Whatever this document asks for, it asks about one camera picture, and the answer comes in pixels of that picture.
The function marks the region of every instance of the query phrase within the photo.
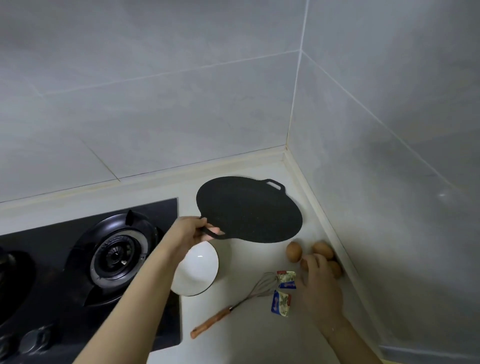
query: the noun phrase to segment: white countertop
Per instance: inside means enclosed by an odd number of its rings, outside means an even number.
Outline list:
[[[295,240],[310,246],[327,238],[309,202],[300,193],[298,184],[284,163],[275,158],[259,160],[253,165],[242,161],[230,163],[221,169],[184,169],[179,175],[164,175],[160,179],[135,177],[79,191],[0,204],[0,234],[172,197],[178,198],[180,216],[198,215],[195,202],[198,189],[206,181],[223,175],[241,175],[259,180],[270,178],[284,184],[287,194],[300,207],[304,218],[303,227]],[[148,363],[336,362],[326,342],[303,318],[295,292],[288,318],[270,312],[271,297],[257,298],[238,307],[197,339],[190,339],[190,331],[195,326],[242,299],[262,273],[299,271],[298,265],[286,259],[285,247],[288,243],[259,244],[237,239],[212,241],[220,261],[217,279],[204,293],[182,297],[181,344],[151,353]],[[364,335],[368,333],[372,337],[374,331],[348,278],[342,279],[342,288],[347,316]]]

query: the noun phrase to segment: hand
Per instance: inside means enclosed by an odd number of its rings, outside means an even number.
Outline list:
[[[210,235],[199,230],[204,226],[216,234],[221,233],[220,228],[208,224],[206,218],[183,216],[175,220],[158,246],[168,249],[173,254],[172,258],[178,264],[184,259],[191,247],[213,239]]]
[[[308,283],[297,277],[295,284],[314,323],[325,337],[345,324],[343,295],[323,255],[303,257],[308,264]]]

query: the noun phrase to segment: wooden whisk handle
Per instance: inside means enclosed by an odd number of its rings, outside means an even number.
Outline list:
[[[190,337],[194,339],[198,335],[200,335],[202,332],[207,331],[215,322],[220,321],[222,318],[228,315],[231,312],[231,309],[232,309],[232,306],[228,306],[228,307],[225,307],[223,310],[218,311],[215,315],[213,315],[211,318],[206,320],[200,326],[197,326],[196,328],[194,328],[190,333]]]

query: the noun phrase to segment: forearm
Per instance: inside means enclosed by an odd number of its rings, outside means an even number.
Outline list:
[[[319,328],[341,364],[382,364],[346,318]]]
[[[158,246],[74,364],[145,363],[177,265]]]

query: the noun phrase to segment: person's left arm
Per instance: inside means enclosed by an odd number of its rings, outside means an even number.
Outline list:
[[[203,226],[219,233],[206,219],[175,221],[74,364],[146,363],[177,265],[192,246],[212,239],[198,230]]]

